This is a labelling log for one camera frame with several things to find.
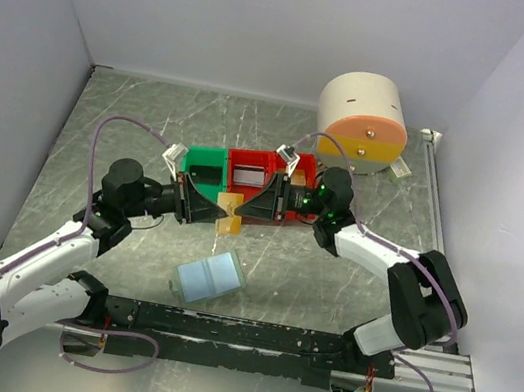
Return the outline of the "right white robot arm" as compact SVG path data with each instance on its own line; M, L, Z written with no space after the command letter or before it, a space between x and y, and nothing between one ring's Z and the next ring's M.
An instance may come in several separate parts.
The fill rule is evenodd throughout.
M418 253L388 241L361 224L351 210L352 176L329 168L313 187L292 185L275 173L255 197L235 209L246 219L281 221L292 212L313 216L319 247L346 258L387 286L390 313L349 330L340 362L353 373L371 366L375 355L400 348L420 350L441 338L449 344L468 321L464 302L445 255Z

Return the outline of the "mint green card holder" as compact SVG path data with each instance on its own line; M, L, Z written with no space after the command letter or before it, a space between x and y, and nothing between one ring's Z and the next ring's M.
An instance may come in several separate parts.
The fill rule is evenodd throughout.
M206 302L246 287L236 252L228 252L175 267L170 290L183 304Z

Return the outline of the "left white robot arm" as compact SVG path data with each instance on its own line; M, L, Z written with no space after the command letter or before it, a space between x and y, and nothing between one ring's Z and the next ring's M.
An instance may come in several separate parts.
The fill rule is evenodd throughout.
M43 240L0 260L0 348L56 321L103 329L108 289L74 267L120 244L132 233L132 218L171 213L179 223L194 224L226 217L189 174L180 172L162 185L143 171L130 158L113 162L89 206Z

